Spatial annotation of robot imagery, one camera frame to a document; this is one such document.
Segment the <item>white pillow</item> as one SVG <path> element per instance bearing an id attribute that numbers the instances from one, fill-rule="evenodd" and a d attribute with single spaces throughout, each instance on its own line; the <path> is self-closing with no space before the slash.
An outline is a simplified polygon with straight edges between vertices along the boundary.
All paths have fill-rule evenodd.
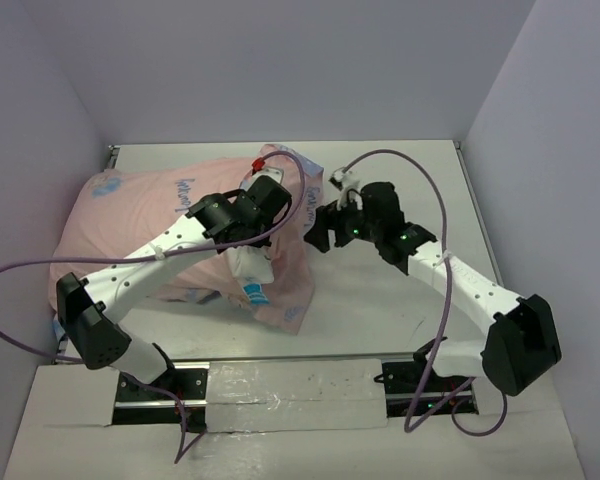
<path id="1" fill-rule="evenodd" d="M 274 271 L 267 247 L 240 246 L 226 252 L 233 278 L 251 305 L 269 305 L 264 286 L 274 282 Z"/>

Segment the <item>blue and pink printed pillowcase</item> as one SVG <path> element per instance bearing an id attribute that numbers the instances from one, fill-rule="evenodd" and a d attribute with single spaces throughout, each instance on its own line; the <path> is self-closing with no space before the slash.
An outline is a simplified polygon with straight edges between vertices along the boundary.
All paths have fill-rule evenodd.
<path id="1" fill-rule="evenodd" d="M 260 152 L 282 184 L 303 199 L 293 218 L 272 239 L 273 280 L 248 286 L 233 277 L 226 255 L 216 255 L 160 287 L 154 298 L 205 304 L 222 296 L 262 323 L 291 334 L 300 330 L 314 293 L 304 243 L 323 200 L 323 169 L 280 144 Z M 83 186 L 68 217 L 55 256 L 123 258 L 152 240 L 203 196 L 245 188 L 254 161 L 219 158 L 181 168 L 144 173 L 107 169 Z"/>

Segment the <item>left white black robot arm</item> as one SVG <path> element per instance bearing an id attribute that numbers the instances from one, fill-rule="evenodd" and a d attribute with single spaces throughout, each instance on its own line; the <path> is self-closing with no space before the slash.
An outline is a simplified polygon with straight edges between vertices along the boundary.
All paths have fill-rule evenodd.
<path id="1" fill-rule="evenodd" d="M 135 305 L 198 262 L 217 256 L 249 301 L 264 304 L 273 281 L 270 229 L 290 216 L 291 194 L 260 176 L 248 189 L 204 196 L 156 238 L 124 260 L 56 283 L 58 319 L 90 370 L 112 367 L 139 380 L 153 398 L 168 396 L 176 375 L 169 357 L 121 326 Z"/>

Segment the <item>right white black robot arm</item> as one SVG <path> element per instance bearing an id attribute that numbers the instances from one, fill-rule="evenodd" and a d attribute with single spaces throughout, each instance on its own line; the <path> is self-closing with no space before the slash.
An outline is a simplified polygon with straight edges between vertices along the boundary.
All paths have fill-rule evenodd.
<path id="1" fill-rule="evenodd" d="M 373 244 L 386 263 L 449 296 L 479 328 L 480 340 L 445 338 L 416 351 L 414 377 L 424 390 L 439 389 L 449 377 L 484 377 L 500 392 L 517 396 L 562 358 L 548 302 L 497 285 L 444 249 L 426 228 L 406 221 L 389 182 L 364 186 L 357 199 L 318 207 L 305 240 L 322 253 L 354 240 Z"/>

